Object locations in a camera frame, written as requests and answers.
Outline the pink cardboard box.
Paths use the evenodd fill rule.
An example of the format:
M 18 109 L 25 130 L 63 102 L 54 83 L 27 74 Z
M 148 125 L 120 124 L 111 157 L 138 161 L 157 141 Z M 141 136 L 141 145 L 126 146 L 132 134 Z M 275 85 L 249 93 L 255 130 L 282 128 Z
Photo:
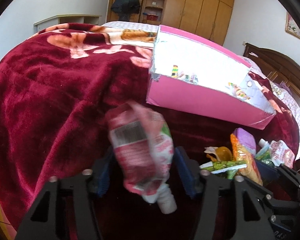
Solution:
M 177 65 L 196 75 L 194 85 L 171 77 Z M 243 57 L 186 31 L 160 25 L 149 69 L 147 103 L 264 129 L 276 114 L 261 86 L 249 75 L 251 64 Z M 251 97 L 242 101 L 229 94 L 228 83 Z

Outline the orange snack packet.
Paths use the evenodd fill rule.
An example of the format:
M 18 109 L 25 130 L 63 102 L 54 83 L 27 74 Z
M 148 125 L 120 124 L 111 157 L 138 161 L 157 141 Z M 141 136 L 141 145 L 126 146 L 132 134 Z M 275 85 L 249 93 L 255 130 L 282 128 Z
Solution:
M 253 155 L 239 142 L 239 139 L 232 133 L 230 135 L 232 152 L 235 161 L 244 161 L 246 168 L 240 168 L 238 174 L 248 177 L 258 185 L 263 185 L 260 172 L 257 168 Z

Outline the green pea snack packet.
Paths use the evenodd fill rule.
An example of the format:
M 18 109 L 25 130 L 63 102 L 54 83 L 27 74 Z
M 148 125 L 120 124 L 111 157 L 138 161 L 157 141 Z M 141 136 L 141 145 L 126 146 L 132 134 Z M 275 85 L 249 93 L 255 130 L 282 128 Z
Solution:
M 246 168 L 247 163 L 243 160 L 239 161 L 210 161 L 200 165 L 201 170 L 209 171 L 219 177 L 233 179 L 241 168 Z

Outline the small colourful gummy packet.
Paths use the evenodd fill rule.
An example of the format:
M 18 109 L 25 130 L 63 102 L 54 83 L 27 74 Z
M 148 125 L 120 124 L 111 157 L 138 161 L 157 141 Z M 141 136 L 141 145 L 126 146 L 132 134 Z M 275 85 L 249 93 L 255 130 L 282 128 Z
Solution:
M 181 71 L 179 71 L 177 65 L 173 66 L 171 77 L 194 85 L 198 84 L 198 78 L 196 75 L 189 75 L 189 74 L 182 73 Z

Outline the dark wooden headboard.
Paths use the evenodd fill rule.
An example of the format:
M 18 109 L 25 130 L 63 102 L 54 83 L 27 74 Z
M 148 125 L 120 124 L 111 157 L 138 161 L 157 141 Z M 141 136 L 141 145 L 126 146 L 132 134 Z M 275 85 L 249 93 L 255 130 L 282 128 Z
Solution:
M 285 83 L 300 106 L 300 66 L 294 60 L 278 51 L 249 43 L 245 44 L 243 55 L 253 60 L 269 80 Z

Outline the wooden wardrobe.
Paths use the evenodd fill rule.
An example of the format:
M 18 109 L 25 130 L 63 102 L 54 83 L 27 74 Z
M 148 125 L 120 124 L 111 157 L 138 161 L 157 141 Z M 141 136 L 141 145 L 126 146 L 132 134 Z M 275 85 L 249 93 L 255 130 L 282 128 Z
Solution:
M 235 0 L 139 0 L 130 22 L 167 25 L 223 45 Z M 115 0 L 109 0 L 112 6 Z

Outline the red floral blanket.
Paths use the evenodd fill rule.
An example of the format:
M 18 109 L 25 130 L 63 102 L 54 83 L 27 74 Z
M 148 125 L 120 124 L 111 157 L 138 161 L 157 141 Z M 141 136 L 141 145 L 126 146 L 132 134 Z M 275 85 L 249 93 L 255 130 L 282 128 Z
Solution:
M 163 115 L 175 146 L 202 162 L 205 146 L 230 146 L 237 124 L 148 105 L 148 69 L 155 34 L 90 24 L 48 28 L 0 61 L 0 204 L 17 231 L 51 176 L 67 178 L 91 168 L 110 147 L 107 111 L 135 101 Z M 282 139 L 295 153 L 298 124 L 269 81 L 250 75 L 277 114 L 264 130 L 244 127 L 257 140 Z M 108 191 L 98 224 L 103 239 L 193 239 L 200 200 L 171 179 L 178 209 L 161 213 L 122 183 Z

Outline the black hanging coat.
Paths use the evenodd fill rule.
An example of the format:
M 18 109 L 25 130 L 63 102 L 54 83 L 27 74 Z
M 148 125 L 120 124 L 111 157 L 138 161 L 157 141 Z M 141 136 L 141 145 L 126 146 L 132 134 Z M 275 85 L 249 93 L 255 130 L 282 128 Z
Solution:
M 132 14 L 140 13 L 139 0 L 115 0 L 111 5 L 111 11 L 118 15 L 119 21 L 129 22 Z

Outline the white low shelf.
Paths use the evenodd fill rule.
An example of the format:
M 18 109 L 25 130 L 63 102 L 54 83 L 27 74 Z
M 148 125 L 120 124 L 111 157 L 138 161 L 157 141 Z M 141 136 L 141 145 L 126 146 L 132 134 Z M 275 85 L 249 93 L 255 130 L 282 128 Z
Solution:
M 88 15 L 88 14 L 55 15 L 34 23 L 33 30 L 34 33 L 37 33 L 53 25 L 65 24 L 65 23 L 87 23 L 87 24 L 98 25 L 100 17 L 101 17 L 100 15 Z

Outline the burger gummy packet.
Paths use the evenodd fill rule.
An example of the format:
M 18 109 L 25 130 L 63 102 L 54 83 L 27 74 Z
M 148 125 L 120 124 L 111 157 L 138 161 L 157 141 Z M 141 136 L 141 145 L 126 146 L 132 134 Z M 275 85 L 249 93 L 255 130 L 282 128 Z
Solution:
M 228 90 L 230 95 L 239 100 L 247 101 L 251 99 L 251 97 L 248 96 L 245 92 L 243 92 L 243 90 L 241 90 L 241 88 L 238 85 L 232 82 L 228 83 Z

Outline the purple jelly cup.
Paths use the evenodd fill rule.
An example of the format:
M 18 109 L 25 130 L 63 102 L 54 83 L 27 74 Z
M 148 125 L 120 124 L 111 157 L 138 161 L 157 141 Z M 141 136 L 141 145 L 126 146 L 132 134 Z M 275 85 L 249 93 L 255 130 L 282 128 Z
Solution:
M 256 155 L 256 141 L 253 135 L 242 128 L 235 129 L 234 135 L 253 156 Z

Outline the framed wedding photo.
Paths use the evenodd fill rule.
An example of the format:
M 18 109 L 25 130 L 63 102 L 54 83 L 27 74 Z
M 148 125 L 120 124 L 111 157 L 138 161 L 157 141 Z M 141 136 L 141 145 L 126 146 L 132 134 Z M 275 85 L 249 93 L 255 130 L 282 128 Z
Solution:
M 294 37 L 300 39 L 300 28 L 288 12 L 286 17 L 285 31 L 290 35 L 293 35 Z

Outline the pink peach jelly pouch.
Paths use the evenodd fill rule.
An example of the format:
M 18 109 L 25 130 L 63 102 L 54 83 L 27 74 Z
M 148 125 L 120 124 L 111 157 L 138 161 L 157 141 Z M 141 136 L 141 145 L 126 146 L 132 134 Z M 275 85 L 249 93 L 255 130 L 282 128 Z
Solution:
M 174 155 L 164 117 L 129 101 L 106 113 L 109 139 L 124 174 L 125 188 L 170 214 L 177 205 L 167 183 Z

